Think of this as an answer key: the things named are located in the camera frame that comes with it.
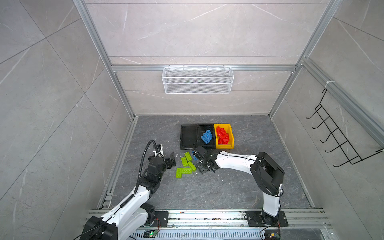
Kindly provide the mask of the green lego brick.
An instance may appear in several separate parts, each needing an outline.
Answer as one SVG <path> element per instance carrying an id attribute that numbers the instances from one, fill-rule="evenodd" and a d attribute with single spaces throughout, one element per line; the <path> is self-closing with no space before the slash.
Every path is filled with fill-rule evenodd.
<path id="1" fill-rule="evenodd" d="M 182 174 L 183 174 L 183 169 L 182 168 L 177 168 L 176 178 L 177 179 L 181 179 L 182 178 Z"/>
<path id="2" fill-rule="evenodd" d="M 187 160 L 188 162 L 191 162 L 191 161 L 193 160 L 193 158 L 192 158 L 192 156 L 191 156 L 191 154 L 190 154 L 189 152 L 186 152 L 186 153 L 185 153 L 185 158 L 186 158 L 186 160 Z"/>
<path id="3" fill-rule="evenodd" d="M 188 160 L 186 157 L 181 157 L 181 161 L 184 168 L 189 166 Z"/>

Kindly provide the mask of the blue lego brick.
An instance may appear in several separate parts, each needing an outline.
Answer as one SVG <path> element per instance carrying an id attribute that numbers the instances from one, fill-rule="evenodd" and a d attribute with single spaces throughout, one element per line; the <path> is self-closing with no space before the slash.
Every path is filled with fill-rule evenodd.
<path id="1" fill-rule="evenodd" d="M 212 139 L 212 138 L 213 138 L 213 135 L 212 135 L 212 133 L 211 133 L 210 130 L 207 130 L 207 131 L 205 132 L 205 136 L 206 136 L 207 138 L 209 138 L 209 139 Z"/>
<path id="2" fill-rule="evenodd" d="M 192 157 L 194 161 L 198 161 L 198 158 L 195 156 L 195 152 L 192 152 Z"/>
<path id="3" fill-rule="evenodd" d="M 202 139 L 202 141 L 207 145 L 207 144 L 212 140 L 212 136 L 209 135 L 208 133 L 204 133 L 204 134 L 201 136 L 201 139 Z"/>

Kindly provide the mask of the green lego brick horizontal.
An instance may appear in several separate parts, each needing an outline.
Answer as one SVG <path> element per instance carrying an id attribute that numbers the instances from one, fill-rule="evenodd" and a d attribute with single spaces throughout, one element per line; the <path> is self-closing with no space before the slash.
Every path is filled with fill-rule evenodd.
<path id="1" fill-rule="evenodd" d="M 192 174 L 193 170 L 190 168 L 181 168 L 182 174 Z"/>

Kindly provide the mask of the green lego brick side-lying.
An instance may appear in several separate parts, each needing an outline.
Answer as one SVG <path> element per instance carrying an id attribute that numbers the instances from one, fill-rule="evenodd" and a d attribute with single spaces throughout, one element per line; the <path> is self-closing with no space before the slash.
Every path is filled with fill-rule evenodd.
<path id="1" fill-rule="evenodd" d="M 195 172 L 197 169 L 192 162 L 188 162 L 188 166 L 192 169 L 193 172 Z"/>

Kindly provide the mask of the red lego brick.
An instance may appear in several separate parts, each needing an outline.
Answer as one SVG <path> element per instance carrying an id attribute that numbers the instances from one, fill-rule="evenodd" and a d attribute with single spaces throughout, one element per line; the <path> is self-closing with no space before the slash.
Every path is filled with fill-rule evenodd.
<path id="1" fill-rule="evenodd" d="M 219 145 L 227 145 L 229 143 L 230 136 L 224 128 L 221 128 L 220 126 L 218 126 L 216 128 L 216 134 L 218 136 L 218 144 Z"/>

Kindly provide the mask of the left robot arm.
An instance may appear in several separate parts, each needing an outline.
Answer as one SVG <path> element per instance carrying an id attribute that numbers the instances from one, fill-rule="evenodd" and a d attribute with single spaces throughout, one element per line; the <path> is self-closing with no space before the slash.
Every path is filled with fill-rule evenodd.
<path id="1" fill-rule="evenodd" d="M 155 221 L 155 208 L 147 203 L 160 186 L 164 172 L 176 166 L 175 154 L 164 158 L 157 153 L 149 157 L 149 165 L 141 173 L 138 185 L 112 210 L 101 217 L 92 216 L 80 240 L 126 240 L 141 226 L 151 226 Z"/>

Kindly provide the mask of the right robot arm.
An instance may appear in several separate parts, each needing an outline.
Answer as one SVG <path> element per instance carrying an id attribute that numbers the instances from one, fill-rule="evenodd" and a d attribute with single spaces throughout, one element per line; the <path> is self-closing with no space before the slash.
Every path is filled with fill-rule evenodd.
<path id="1" fill-rule="evenodd" d="M 232 169 L 252 175 L 257 187 L 263 192 L 263 209 L 260 213 L 262 223 L 273 226 L 279 222 L 285 171 L 267 153 L 239 155 L 199 146 L 193 156 L 198 159 L 197 168 L 202 174 Z"/>

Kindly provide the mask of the left black bin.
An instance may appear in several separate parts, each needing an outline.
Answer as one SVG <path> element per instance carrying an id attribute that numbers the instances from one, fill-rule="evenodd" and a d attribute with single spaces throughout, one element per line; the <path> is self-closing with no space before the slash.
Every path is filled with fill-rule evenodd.
<path id="1" fill-rule="evenodd" d="M 181 150 L 194 150 L 197 145 L 198 126 L 194 124 L 181 125 L 180 148 Z"/>

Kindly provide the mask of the black bin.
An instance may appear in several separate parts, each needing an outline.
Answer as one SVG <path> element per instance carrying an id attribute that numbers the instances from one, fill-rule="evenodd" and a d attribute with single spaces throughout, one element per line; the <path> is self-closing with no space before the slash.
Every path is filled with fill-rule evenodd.
<path id="1" fill-rule="evenodd" d="M 181 150 L 194 150 L 197 145 L 198 126 L 194 124 L 181 125 L 180 148 Z"/>
<path id="2" fill-rule="evenodd" d="M 213 138 L 212 140 L 206 145 L 202 139 L 201 136 L 207 131 L 210 130 Z M 206 149 L 215 149 L 216 148 L 216 137 L 215 137 L 215 129 L 213 124 L 206 124 L 206 125 L 198 125 L 197 127 L 197 133 L 198 137 L 197 140 L 199 141 L 199 145 L 203 146 Z"/>

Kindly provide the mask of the middle black bin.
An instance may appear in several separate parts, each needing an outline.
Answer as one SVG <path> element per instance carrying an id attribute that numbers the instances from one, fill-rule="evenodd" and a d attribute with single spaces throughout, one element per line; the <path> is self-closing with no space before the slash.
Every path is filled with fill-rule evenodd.
<path id="1" fill-rule="evenodd" d="M 212 140 L 206 145 L 202 139 L 201 136 L 207 131 L 210 130 L 213 138 Z M 198 137 L 197 140 L 199 141 L 199 145 L 203 146 L 206 149 L 215 149 L 216 148 L 216 137 L 215 137 L 215 129 L 213 124 L 206 124 L 206 125 L 198 125 L 197 127 L 197 133 Z"/>

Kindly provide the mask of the yellow bin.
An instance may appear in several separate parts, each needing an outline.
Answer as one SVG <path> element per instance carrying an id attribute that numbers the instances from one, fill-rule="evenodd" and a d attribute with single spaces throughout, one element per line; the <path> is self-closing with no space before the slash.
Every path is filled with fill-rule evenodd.
<path id="1" fill-rule="evenodd" d="M 216 128 L 218 126 L 220 126 L 221 128 L 224 128 L 230 136 L 230 141 L 227 145 L 218 144 L 218 136 L 216 134 Z M 233 149 L 235 145 L 235 137 L 233 134 L 232 126 L 230 124 L 214 124 L 214 129 L 215 129 L 215 137 L 216 137 L 216 148 L 217 149 Z"/>

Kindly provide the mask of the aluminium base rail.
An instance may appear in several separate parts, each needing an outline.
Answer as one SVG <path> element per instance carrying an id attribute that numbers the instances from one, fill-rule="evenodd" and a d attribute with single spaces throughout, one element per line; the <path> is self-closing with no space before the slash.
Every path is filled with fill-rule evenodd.
<path id="1" fill-rule="evenodd" d="M 90 211 L 82 237 L 95 240 L 280 240 L 286 230 L 313 230 L 332 240 L 333 227 L 320 209 L 280 211 L 276 224 L 266 224 L 259 210 L 145 210 L 130 215 Z"/>

